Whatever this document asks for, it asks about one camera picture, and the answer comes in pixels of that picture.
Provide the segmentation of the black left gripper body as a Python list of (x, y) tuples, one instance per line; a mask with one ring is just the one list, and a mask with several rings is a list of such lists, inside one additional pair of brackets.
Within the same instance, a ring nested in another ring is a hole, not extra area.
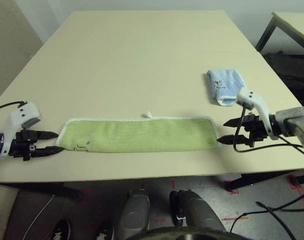
[(41, 133), (34, 130), (21, 130), (15, 135), (11, 142), (9, 156), (22, 158), (23, 161), (29, 161), (31, 158), (39, 157), (39, 152), (35, 143), (39, 140)]

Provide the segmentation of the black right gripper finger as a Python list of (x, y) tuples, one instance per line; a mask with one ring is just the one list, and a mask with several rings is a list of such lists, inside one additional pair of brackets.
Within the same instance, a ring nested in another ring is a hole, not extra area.
[(223, 125), (225, 127), (237, 128), (238, 126), (242, 127), (244, 125), (243, 121), (240, 121), (240, 118), (233, 118), (225, 122)]
[(246, 137), (244, 135), (230, 134), (221, 136), (216, 141), (224, 145), (246, 144)]

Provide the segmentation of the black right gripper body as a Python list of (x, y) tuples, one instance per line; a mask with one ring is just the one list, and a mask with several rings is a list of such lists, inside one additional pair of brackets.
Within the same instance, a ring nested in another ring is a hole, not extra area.
[(248, 137), (244, 137), (244, 144), (253, 148), (255, 142), (261, 142), (268, 137), (264, 123), (259, 116), (248, 114), (243, 118), (243, 127), (249, 133)]

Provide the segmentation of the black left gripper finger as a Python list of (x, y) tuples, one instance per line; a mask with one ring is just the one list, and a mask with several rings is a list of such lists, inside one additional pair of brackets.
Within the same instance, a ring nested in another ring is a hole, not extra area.
[(64, 150), (65, 149), (63, 147), (59, 147), (59, 146), (47, 146), (44, 148), (36, 148), (35, 150), (33, 150), (31, 152), (31, 156), (32, 157), (48, 157), (51, 155), (58, 154)]
[(38, 140), (50, 140), (50, 139), (55, 139), (59, 135), (55, 132), (52, 131), (38, 131), (37, 132), (37, 139)]

